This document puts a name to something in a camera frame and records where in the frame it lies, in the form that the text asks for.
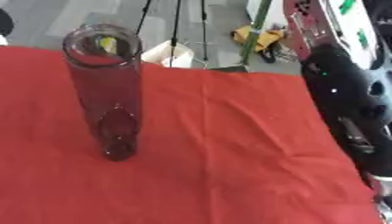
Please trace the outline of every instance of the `metal stand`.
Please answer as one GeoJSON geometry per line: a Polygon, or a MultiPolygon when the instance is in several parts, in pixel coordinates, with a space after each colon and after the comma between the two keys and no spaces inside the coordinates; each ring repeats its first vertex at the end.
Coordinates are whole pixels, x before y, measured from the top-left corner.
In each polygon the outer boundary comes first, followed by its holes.
{"type": "MultiPolygon", "coordinates": [[[[147,13],[151,7],[151,1],[152,0],[147,0],[145,6],[143,7],[143,15],[142,18],[140,19],[139,26],[137,27],[136,34],[139,34],[141,31],[144,20],[147,16],[147,13]]],[[[207,12],[206,12],[206,0],[200,0],[201,1],[201,22],[202,22],[202,27],[203,27],[203,48],[204,48],[204,60],[208,60],[208,49],[207,49],[207,12]]],[[[172,62],[174,59],[174,51],[176,49],[177,43],[179,42],[178,40],[178,35],[179,35],[179,17],[180,17],[180,12],[181,12],[181,0],[177,1],[177,7],[176,7],[176,16],[174,20],[174,30],[173,34],[171,36],[171,59],[170,59],[170,67],[172,67],[172,62]]]]}
{"type": "Polygon", "coordinates": [[[207,51],[207,12],[206,12],[206,0],[201,0],[201,23],[203,25],[203,47],[204,47],[204,59],[208,60],[207,51]]]}

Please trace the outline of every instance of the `table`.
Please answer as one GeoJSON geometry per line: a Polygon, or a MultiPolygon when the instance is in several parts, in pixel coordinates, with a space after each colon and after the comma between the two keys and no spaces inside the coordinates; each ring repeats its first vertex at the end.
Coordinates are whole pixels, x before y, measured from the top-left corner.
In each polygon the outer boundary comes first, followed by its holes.
{"type": "Polygon", "coordinates": [[[0,221],[379,223],[300,77],[143,65],[135,157],[88,133],[61,53],[0,47],[0,221]]]}

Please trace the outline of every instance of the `green pole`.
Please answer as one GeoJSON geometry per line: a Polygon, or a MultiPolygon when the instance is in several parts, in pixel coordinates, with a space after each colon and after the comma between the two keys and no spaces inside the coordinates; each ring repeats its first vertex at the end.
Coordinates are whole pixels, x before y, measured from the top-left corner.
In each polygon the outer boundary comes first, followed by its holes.
{"type": "Polygon", "coordinates": [[[257,40],[259,39],[260,30],[263,28],[271,3],[272,0],[262,0],[259,11],[257,12],[257,16],[255,17],[255,21],[252,23],[251,31],[241,51],[242,64],[245,66],[247,66],[249,63],[250,54],[255,50],[257,40]]]}

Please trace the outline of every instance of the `white object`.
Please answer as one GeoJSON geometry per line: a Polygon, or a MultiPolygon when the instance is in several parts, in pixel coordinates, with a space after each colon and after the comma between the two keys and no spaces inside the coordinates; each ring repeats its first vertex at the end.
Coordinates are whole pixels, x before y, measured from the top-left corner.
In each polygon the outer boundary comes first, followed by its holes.
{"type": "Polygon", "coordinates": [[[2,35],[0,35],[0,46],[7,46],[7,45],[8,45],[7,39],[2,35]]]}
{"type": "MultiPolygon", "coordinates": [[[[142,60],[150,63],[160,64],[164,67],[170,66],[170,57],[172,54],[171,41],[168,40],[149,51],[142,54],[142,60]]],[[[173,67],[190,68],[194,58],[194,52],[191,48],[177,44],[174,49],[173,67]]]]}
{"type": "MultiPolygon", "coordinates": [[[[247,12],[252,21],[255,21],[261,3],[262,0],[248,0],[247,12]]],[[[262,26],[262,32],[270,29],[273,25],[286,27],[288,25],[287,19],[284,15],[284,0],[272,1],[267,17],[265,18],[265,23],[262,26]]]]}

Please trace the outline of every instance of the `glass cup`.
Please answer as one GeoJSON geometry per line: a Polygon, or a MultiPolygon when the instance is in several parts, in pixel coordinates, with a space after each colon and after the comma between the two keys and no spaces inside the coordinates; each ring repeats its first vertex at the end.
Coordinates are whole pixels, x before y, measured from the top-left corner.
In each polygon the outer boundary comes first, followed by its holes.
{"type": "Polygon", "coordinates": [[[139,37],[112,24],[83,25],[66,36],[63,53],[103,154],[113,161],[134,155],[142,116],[139,37]]]}

